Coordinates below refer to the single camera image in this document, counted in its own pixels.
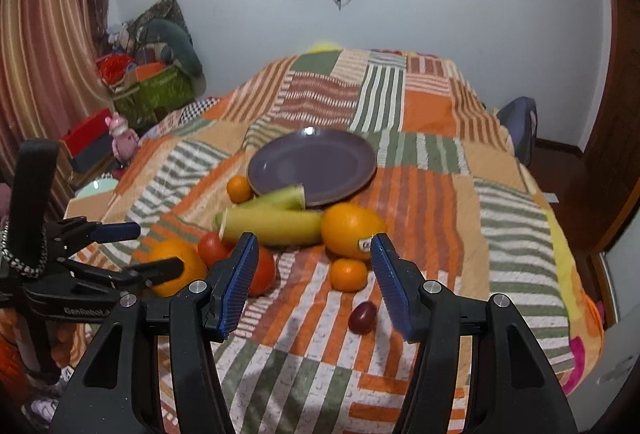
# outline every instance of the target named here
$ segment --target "green bag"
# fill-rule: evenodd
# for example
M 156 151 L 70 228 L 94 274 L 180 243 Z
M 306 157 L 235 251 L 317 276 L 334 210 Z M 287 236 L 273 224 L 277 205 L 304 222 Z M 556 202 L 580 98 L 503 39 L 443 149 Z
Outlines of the green bag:
M 193 101 L 191 78 L 175 65 L 113 96 L 116 111 L 134 129 L 158 123 L 157 113 L 165 114 Z

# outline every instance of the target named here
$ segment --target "yellow-green cucumber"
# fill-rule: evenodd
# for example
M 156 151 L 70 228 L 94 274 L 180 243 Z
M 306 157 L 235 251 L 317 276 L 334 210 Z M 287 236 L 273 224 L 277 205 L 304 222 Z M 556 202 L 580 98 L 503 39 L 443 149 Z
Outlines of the yellow-green cucumber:
M 314 210 L 278 210 L 270 207 L 227 208 L 220 224 L 220 239 L 234 243 L 243 232 L 255 233 L 264 246 L 319 244 L 322 213 Z
M 244 203 L 240 203 L 235 208 L 259 208 L 271 207 L 280 210 L 304 210 L 305 209 L 305 189 L 302 185 L 291 185 L 283 189 L 269 192 Z M 213 229 L 220 229 L 222 215 L 225 211 L 219 211 L 212 221 Z

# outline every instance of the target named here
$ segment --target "bed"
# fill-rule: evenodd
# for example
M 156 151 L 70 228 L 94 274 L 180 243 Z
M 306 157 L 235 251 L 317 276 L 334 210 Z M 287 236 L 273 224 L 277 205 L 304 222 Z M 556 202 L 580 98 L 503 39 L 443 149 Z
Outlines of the bed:
M 189 117 L 169 115 L 143 141 L 104 216 L 137 221 L 140 240 L 92 245 L 80 260 L 119 269 L 145 261 L 160 240 L 196 243 L 230 204 L 227 179 L 244 174 L 265 143 L 308 126 L 372 144 L 377 173 L 351 200 L 385 219 L 402 257 L 460 295 L 506 293 L 565 392 L 584 379 L 602 349 L 602 325 L 558 221 L 514 158 L 507 130 L 455 64 L 435 56 L 292 56 Z M 363 291 L 340 293 L 331 290 L 324 247 L 283 251 L 276 261 L 276 287 L 250 299 L 235 334 L 212 345 L 237 432 L 391 432 L 415 346 L 392 329 L 373 273 Z M 365 300 L 380 311 L 375 331 L 359 337 L 347 320 Z M 464 425 L 470 349 L 462 338 L 450 432 Z M 165 426 L 178 432 L 167 341 L 159 359 Z

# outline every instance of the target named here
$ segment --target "purple plate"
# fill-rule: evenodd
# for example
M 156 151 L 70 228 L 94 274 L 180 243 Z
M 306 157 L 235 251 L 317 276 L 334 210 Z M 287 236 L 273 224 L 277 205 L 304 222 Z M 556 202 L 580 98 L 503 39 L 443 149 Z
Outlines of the purple plate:
M 247 177 L 258 195 L 302 184 L 307 207 L 319 207 L 354 194 L 375 172 L 376 153 L 363 138 L 307 127 L 258 150 Z

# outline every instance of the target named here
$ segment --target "brown door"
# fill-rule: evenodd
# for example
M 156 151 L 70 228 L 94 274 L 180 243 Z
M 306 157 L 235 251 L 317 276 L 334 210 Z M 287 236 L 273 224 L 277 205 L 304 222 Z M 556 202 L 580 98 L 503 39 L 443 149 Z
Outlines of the brown door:
M 640 197 L 640 2 L 612 0 L 612 7 L 609 73 L 584 154 L 611 223 L 596 251 L 612 244 Z

